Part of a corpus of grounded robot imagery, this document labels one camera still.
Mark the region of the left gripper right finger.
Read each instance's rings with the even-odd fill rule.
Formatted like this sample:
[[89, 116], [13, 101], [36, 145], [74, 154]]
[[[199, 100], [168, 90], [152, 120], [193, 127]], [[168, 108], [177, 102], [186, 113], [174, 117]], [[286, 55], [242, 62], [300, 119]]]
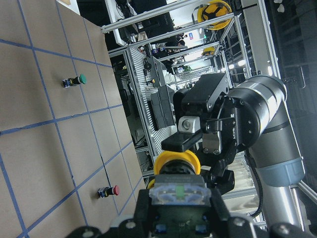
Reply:
[[207, 212], [207, 220], [210, 229], [214, 233], [229, 233], [228, 222], [231, 218], [230, 213], [217, 188], [211, 188], [210, 204]]

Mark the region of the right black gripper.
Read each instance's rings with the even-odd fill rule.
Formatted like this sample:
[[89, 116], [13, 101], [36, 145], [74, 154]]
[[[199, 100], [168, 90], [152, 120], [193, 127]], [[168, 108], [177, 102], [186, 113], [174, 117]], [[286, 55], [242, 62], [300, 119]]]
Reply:
[[236, 153], [252, 146], [262, 132], [263, 103], [259, 98], [223, 96], [203, 122], [183, 116], [178, 131], [161, 142], [165, 151], [185, 152], [202, 138], [202, 176], [208, 188], [221, 195], [235, 186], [234, 172], [228, 169]]

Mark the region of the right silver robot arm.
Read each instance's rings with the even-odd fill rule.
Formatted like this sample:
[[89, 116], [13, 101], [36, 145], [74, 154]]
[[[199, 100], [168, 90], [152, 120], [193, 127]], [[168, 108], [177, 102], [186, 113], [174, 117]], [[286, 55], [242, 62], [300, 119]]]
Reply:
[[191, 150], [210, 167], [207, 184], [223, 193], [233, 188], [226, 167], [244, 152], [267, 225], [299, 226], [291, 186], [303, 179], [305, 169], [286, 99], [284, 83], [274, 76], [257, 75], [230, 87], [225, 73], [204, 74], [192, 88], [174, 94], [177, 132], [161, 147]]

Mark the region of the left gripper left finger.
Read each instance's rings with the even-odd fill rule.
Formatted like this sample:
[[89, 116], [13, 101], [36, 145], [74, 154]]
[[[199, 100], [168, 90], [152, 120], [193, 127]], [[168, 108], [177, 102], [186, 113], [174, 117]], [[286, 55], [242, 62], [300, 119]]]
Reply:
[[136, 208], [134, 211], [133, 222], [135, 233], [153, 233], [154, 232], [155, 211], [152, 206], [152, 199], [149, 196], [148, 189], [141, 189], [138, 193]]

